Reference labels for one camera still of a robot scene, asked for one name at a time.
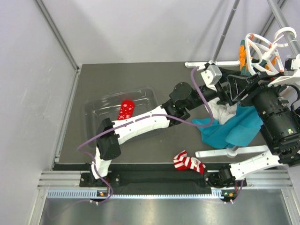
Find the white round clip hanger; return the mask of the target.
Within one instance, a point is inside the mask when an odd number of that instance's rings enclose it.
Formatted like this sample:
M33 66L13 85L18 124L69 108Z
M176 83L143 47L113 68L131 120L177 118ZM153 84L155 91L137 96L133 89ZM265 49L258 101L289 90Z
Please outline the white round clip hanger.
M240 43L240 74L252 76L257 72L265 72L268 75L276 75L283 72L284 66L278 49L288 46L287 43L279 43L286 31L290 31L295 36L297 35L292 27L279 29L274 34L273 41L269 41L255 33L248 33Z

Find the red striped santa sock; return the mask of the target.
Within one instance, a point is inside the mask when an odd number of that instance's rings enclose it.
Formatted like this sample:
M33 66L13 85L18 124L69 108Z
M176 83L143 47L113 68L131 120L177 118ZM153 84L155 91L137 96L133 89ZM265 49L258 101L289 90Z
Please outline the red striped santa sock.
M184 150L173 158L173 165L178 171L193 170L203 175L206 166L197 158L189 157Z

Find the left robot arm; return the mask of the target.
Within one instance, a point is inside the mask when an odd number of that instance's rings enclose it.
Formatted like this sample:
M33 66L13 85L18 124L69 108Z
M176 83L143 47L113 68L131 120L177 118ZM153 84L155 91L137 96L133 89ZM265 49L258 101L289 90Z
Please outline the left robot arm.
M126 141L157 129L169 128L181 123L187 123L189 111L204 105L210 117L203 124L190 123L197 128L210 128L215 120L215 113L209 102L219 98L229 103L229 95L222 87L222 77L229 74L217 65L207 66L201 76L203 86L196 83L178 83L169 100L156 108L135 117L123 116L121 120L111 121L109 118L100 124L100 132L94 137L96 140L96 154L91 165L90 180L96 186L106 182L108 168L111 161L121 154L120 146Z

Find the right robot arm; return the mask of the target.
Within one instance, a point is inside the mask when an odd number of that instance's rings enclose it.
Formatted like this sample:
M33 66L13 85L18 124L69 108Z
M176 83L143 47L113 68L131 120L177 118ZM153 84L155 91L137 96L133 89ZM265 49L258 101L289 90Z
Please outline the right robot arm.
M278 165L296 166L300 163L300 116L293 103L280 96L288 87L299 89L282 72L268 75L257 72L252 76L228 75L228 85L217 86L221 100L254 106L261 118L260 133L266 144L260 146L262 153L248 160L222 166L218 172L207 176L207 183L214 188L232 187L246 176Z

